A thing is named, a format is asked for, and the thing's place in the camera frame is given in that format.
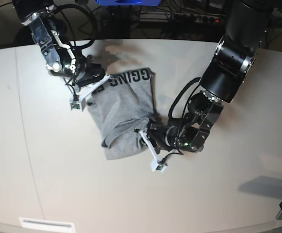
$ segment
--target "table surface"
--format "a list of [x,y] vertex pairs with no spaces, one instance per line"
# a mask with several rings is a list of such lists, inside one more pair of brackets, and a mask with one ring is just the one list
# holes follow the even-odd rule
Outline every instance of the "table surface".
[[[92,54],[109,73],[150,67],[156,73],[157,109],[166,117],[185,84],[203,74],[215,46],[104,40],[84,55]],[[105,159],[91,116],[70,111],[69,90],[48,75],[38,46],[0,50],[0,59],[2,54],[9,65],[0,69],[0,137],[8,138],[0,141],[0,222],[67,221],[78,233],[252,233],[282,224],[275,222],[282,201],[282,53],[259,51],[204,150],[174,156],[163,174],[151,172],[149,151]],[[7,100],[16,107],[8,107]],[[12,121],[4,120],[10,116]],[[11,129],[14,121],[18,125]],[[8,135],[13,131],[19,136]],[[6,141],[13,145],[8,152]],[[2,194],[2,187],[13,195]],[[6,205],[10,213],[2,217]]]

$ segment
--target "white vent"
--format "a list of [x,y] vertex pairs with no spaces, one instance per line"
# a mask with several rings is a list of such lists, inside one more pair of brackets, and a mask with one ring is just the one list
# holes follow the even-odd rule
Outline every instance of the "white vent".
[[76,233],[74,223],[71,222],[45,221],[25,217],[20,217],[19,220],[23,228],[58,233]]

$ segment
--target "blue object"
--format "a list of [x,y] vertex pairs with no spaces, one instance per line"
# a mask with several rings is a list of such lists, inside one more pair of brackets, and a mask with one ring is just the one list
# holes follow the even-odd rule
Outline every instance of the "blue object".
[[95,0],[101,6],[157,6],[160,0]]

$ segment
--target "fabric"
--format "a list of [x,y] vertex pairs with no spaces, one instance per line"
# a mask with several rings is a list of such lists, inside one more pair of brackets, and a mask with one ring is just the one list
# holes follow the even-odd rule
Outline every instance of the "fabric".
[[155,120],[153,78],[149,68],[114,74],[88,100],[88,111],[100,130],[108,160],[135,155],[147,148],[133,130],[145,130],[149,121]]

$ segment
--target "folded cloth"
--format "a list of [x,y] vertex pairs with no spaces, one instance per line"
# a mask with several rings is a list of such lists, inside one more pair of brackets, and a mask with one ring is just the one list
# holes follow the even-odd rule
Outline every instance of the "folded cloth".
[[147,148],[133,129],[145,130],[149,121],[155,120],[154,75],[150,68],[111,75],[87,101],[108,160],[135,155]]

